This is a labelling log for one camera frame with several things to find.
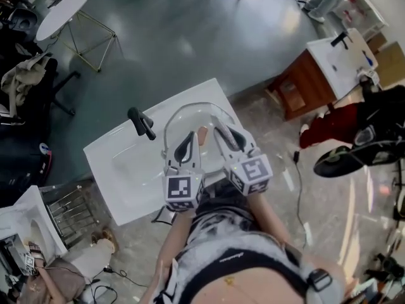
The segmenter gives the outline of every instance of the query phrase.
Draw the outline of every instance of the gold metal frame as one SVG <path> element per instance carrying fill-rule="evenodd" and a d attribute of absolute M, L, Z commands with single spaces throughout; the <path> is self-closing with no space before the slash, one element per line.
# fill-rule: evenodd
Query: gold metal frame
<path fill-rule="evenodd" d="M 70 32 L 70 36 L 72 37 L 72 41 L 73 41 L 73 45 L 75 46 L 75 48 L 73 49 L 72 47 L 69 46 L 69 44 L 67 42 L 65 42 L 61 37 L 61 32 L 57 35 L 57 38 L 68 48 L 70 49 L 70 51 L 72 51 L 73 53 L 75 53 L 79 58 L 81 58 L 83 61 L 85 61 L 94 71 L 96 72 L 100 72 L 101 70 L 101 65 L 103 64 L 103 61 L 106 57 L 107 51 L 109 49 L 109 46 L 111 45 L 111 42 L 115 39 L 116 34 L 113 30 L 111 30 L 110 28 L 108 28 L 107 26 L 105 26 L 104 24 L 102 24 L 101 22 L 99 22 L 98 20 L 94 19 L 93 17 L 91 17 L 90 15 L 88 15 L 87 13 L 85 13 L 82 10 L 79 10 L 76 14 L 77 17 L 77 21 L 79 23 L 80 29 L 81 31 L 83 31 L 83 27 L 82 27 L 82 22 L 80 21 L 80 17 L 86 18 L 88 20 L 90 20 L 91 22 L 95 23 L 96 25 L 100 26 L 101 28 L 107 30 L 109 32 L 109 35 L 103 39 L 101 39 L 99 42 L 95 43 L 93 46 L 89 47 L 89 43 L 87 42 L 87 40 L 85 40 L 86 46 L 87 48 L 83 49 L 82 51 L 79 51 L 77 49 L 76 46 L 76 42 L 75 42 L 75 38 L 73 36 L 72 33 L 72 29 L 70 28 L 70 22 L 67 23 L 67 26 L 69 28 L 69 32 Z M 92 51 L 93 49 L 97 48 L 98 46 L 100 46 L 102 43 L 107 42 L 108 41 L 108 45 L 107 48 L 104 51 L 103 57 L 101 58 L 100 64 L 98 67 L 96 67 L 95 65 L 93 65 L 92 63 L 90 63 L 89 60 L 87 60 L 84 57 L 85 53 L 88 53 L 90 51 Z"/>

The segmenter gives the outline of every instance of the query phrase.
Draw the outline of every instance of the gray floor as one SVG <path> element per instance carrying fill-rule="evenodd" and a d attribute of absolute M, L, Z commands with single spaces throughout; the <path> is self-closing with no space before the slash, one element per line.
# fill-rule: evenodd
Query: gray floor
<path fill-rule="evenodd" d="M 121 49 L 114 44 L 95 73 L 62 43 L 49 48 L 60 78 L 72 70 L 82 78 L 58 94 L 76 116 L 52 109 L 48 184 L 88 172 L 83 148 L 126 120 L 129 107 L 145 110 L 213 77 L 232 95 L 278 75 L 318 38 L 294 0 L 89 0 L 83 10 L 115 30 Z M 77 29 L 72 22 L 79 48 L 102 34 Z"/>
<path fill-rule="evenodd" d="M 297 149 L 298 130 L 311 117 L 285 122 L 283 111 L 264 92 L 249 94 L 232 103 L 243 126 L 268 155 L 274 171 L 266 197 L 292 234 L 295 245 L 302 248 L 305 234 L 297 219 L 299 178 L 292 162 Z M 390 219 L 397 190 L 392 179 L 395 166 L 361 169 L 336 179 L 325 179 L 313 173 L 315 161 L 340 145 L 328 141 L 301 151 L 298 167 L 302 175 L 301 218 L 309 224 L 313 245 L 305 251 L 339 262 L 347 276 L 362 278 L 373 255 L 384 252 L 385 241 L 394 222 Z M 289 187 L 283 172 L 288 172 Z M 93 194 L 99 206 L 100 195 Z M 117 227 L 111 221 L 120 250 L 113 255 L 111 266 L 124 269 L 139 284 L 151 280 L 156 258 L 169 227 L 152 224 L 156 213 Z M 118 303 L 135 303 L 144 288 L 134 286 L 117 276 L 103 275 L 119 294 Z M 106 294 L 97 302 L 110 303 L 114 295 Z"/>

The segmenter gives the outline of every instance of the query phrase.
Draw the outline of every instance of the red cloth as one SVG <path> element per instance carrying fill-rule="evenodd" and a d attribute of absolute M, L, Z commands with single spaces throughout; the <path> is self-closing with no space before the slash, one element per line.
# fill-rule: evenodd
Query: red cloth
<path fill-rule="evenodd" d="M 358 104 L 349 104 L 336 108 L 323 118 L 316 118 L 308 130 L 299 138 L 302 149 L 329 139 L 336 139 L 345 143 L 353 143 L 358 131 Z"/>

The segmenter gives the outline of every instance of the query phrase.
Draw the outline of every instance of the white round table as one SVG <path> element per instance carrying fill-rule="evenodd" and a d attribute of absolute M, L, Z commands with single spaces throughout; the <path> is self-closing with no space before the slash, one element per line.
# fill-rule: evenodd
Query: white round table
<path fill-rule="evenodd" d="M 86 2 L 87 0 L 62 0 L 58 3 L 39 25 L 37 41 L 43 41 L 55 34 Z"/>

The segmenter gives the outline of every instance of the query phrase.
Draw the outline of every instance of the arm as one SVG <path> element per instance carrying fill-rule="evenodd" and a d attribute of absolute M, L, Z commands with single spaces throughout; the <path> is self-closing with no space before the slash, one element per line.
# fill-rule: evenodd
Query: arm
<path fill-rule="evenodd" d="M 159 282 L 160 267 L 162 267 L 166 275 L 171 265 L 171 260 L 183 250 L 189 236 L 191 223 L 192 212 L 190 211 L 179 213 L 176 216 L 173 226 L 160 249 L 152 282 L 142 296 L 140 304 L 147 304 L 151 300 L 151 296 Z"/>
<path fill-rule="evenodd" d="M 45 282 L 46 288 L 52 297 L 52 304 L 66 304 L 66 300 L 61 294 L 61 291 L 57 285 L 52 280 L 51 276 L 48 274 L 48 271 L 44 269 L 44 261 L 41 259 L 35 259 L 35 265 L 37 266 L 38 272 L 42 279 Z"/>
<path fill-rule="evenodd" d="M 263 232 L 272 235 L 281 244 L 291 243 L 290 233 L 262 194 L 248 196 L 247 202 Z"/>

